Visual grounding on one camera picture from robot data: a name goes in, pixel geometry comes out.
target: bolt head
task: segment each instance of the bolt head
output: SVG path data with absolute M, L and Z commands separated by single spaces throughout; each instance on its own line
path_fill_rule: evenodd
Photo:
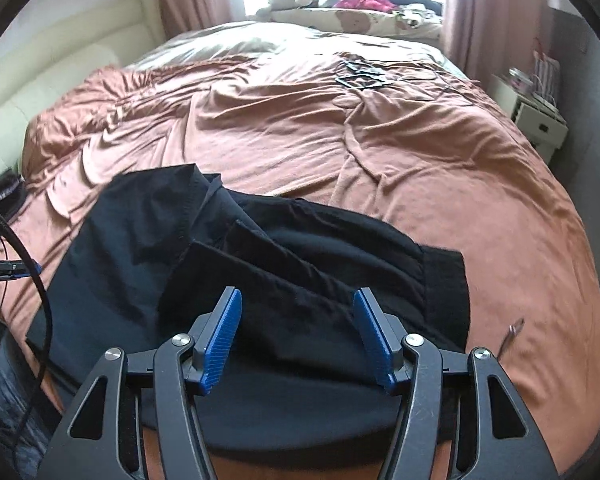
M 115 361 L 116 359 L 120 359 L 122 355 L 122 350 L 120 348 L 109 348 L 106 352 L 104 352 L 104 358 L 107 361 Z
M 186 346 L 191 342 L 189 334 L 176 334 L 171 338 L 171 342 L 176 346 Z
M 409 334 L 404 340 L 409 346 L 422 346 L 424 344 L 424 338 L 420 334 Z
M 491 352 L 489 352 L 486 348 L 476 348 L 474 350 L 474 355 L 477 359 L 488 359 L 491 357 Z

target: cable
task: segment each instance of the cable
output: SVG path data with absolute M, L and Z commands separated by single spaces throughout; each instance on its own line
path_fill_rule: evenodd
M 538 74 L 532 74 L 531 77 L 532 78 L 535 77 L 536 79 L 538 79 L 538 84 L 540 85 L 540 96 L 542 97 L 542 99 L 545 99 L 547 102 L 549 102 L 549 99 L 551 99 L 551 101 L 553 101 L 553 103 L 549 102 L 549 104 L 556 107 L 558 103 L 555 101 L 554 96 L 552 96 L 551 94 L 549 94 L 549 92 L 547 92 L 545 90 L 544 85 L 542 84 L 542 80 L 540 79 L 540 76 Z
M 9 256 L 7 253 L 7 245 L 4 243 L 4 238 L 0 237 L 0 241 L 2 243 L 2 248 L 4 249 L 4 259 L 8 260 Z M 4 298 L 7 296 L 7 287 L 9 286 L 9 282 L 4 282 L 4 289 L 2 290 L 2 297 L 0 298 L 0 314 L 2 313 L 2 306 L 4 305 Z
M 16 450 L 18 447 L 18 441 L 22 436 L 22 432 L 27 425 L 27 421 L 33 411 L 33 406 L 36 402 L 37 396 L 40 394 L 42 390 L 42 381 L 45 377 L 46 373 L 46 365 L 49 358 L 49 351 L 51 350 L 51 338 L 53 335 L 53 318 L 51 313 L 51 305 L 49 303 L 48 295 L 46 294 L 45 285 L 42 283 L 42 279 L 40 278 L 40 274 L 38 273 L 38 268 L 36 267 L 36 263 L 33 261 L 26 247 L 18 238 L 18 235 L 13 232 L 9 224 L 2 218 L 0 215 L 0 234 L 7 240 L 9 245 L 16 251 L 22 262 L 27 267 L 31 275 L 31 279 L 33 280 L 33 284 L 40 295 L 40 301 L 42 302 L 42 311 L 45 316 L 45 341 L 42 347 L 42 352 L 40 354 L 39 362 L 40 369 L 38 370 L 38 375 L 36 377 L 36 383 L 34 385 L 34 389 L 29 397 L 29 402 L 27 403 L 27 407 L 22 415 L 22 419 L 18 425 L 16 430 L 16 434 L 13 439 L 13 443 L 11 444 L 11 453 L 13 457 L 13 466 L 18 470 L 17 464 L 17 455 Z

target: blanket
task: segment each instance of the blanket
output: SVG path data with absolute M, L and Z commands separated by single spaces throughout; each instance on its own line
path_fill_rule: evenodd
M 387 61 L 375 65 L 391 85 L 350 89 L 335 76 L 351 57 L 289 52 L 97 70 L 31 121 L 22 161 L 29 197 L 13 229 L 48 285 L 116 175 L 195 162 L 231 189 L 338 206 L 460 251 L 472 305 L 467 348 L 497 349 L 525 318 L 502 365 L 565 471 L 600 427 L 600 289 L 573 203 L 470 81 L 430 62 Z M 25 334 L 38 307 L 30 281 L 10 284 L 4 317 L 34 370 Z M 49 381 L 45 392 L 61 408 Z M 155 472 L 155 435 L 146 442 Z M 447 457 L 441 446 L 437 478 Z M 256 474 L 216 466 L 220 475 Z M 332 478 L 367 478 L 378 467 Z

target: bed frame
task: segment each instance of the bed frame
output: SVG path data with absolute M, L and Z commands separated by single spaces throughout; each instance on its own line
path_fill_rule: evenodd
M 17 168 L 29 121 L 93 70 L 166 40 L 158 0 L 120 0 L 43 30 L 0 59 L 0 174 Z

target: nightstand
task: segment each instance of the nightstand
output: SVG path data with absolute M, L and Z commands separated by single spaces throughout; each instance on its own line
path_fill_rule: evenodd
M 569 131 L 561 115 L 533 97 L 519 94 L 494 75 L 491 76 L 487 94 L 516 123 L 538 155 L 548 164 Z

